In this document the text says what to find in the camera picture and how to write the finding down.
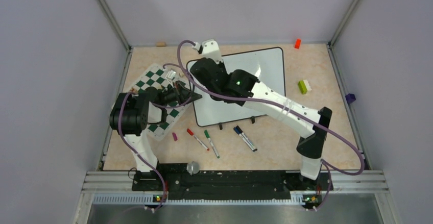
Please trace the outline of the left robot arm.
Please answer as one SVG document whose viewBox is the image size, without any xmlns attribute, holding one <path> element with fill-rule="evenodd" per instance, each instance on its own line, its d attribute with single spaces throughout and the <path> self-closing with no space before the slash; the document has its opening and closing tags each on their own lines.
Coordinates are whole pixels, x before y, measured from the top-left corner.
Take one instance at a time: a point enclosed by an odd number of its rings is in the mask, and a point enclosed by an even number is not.
<svg viewBox="0 0 433 224">
<path fill-rule="evenodd" d="M 151 149 L 146 129 L 166 125 L 168 109 L 183 107 L 201 98 L 194 88 L 187 88 L 180 81 L 166 88 L 151 86 L 136 93 L 129 91 L 118 95 L 109 116 L 110 127 L 131 150 L 136 170 L 147 173 L 144 183 L 150 189 L 161 188 L 164 177 L 157 172 L 158 159 Z"/>
</svg>

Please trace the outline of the whiteboard with black frame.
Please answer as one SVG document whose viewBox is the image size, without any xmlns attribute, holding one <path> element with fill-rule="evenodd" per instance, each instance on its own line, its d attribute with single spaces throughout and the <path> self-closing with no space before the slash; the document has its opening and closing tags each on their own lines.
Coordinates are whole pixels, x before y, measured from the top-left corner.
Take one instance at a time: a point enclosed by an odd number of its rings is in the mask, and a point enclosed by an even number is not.
<svg viewBox="0 0 433 224">
<path fill-rule="evenodd" d="M 223 55 L 228 73 L 242 69 L 258 77 L 268 87 L 285 95 L 284 57 L 280 47 Z M 196 123 L 200 127 L 250 119 L 264 114 L 256 110 L 213 100 L 209 94 L 195 88 L 202 98 L 193 102 Z"/>
</svg>

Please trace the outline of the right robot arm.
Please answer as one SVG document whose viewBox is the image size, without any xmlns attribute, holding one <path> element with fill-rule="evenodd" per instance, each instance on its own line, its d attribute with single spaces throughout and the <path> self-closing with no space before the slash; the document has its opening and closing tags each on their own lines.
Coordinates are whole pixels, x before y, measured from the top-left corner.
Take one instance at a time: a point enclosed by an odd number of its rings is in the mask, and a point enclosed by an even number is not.
<svg viewBox="0 0 433 224">
<path fill-rule="evenodd" d="M 314 189 L 320 183 L 322 152 L 332 110 L 308 108 L 277 93 L 257 76 L 242 69 L 228 73 L 223 62 L 216 63 L 210 58 L 196 61 L 189 73 L 213 100 L 258 111 L 294 129 L 300 135 L 296 147 L 301 155 L 299 182 L 305 189 Z"/>
</svg>

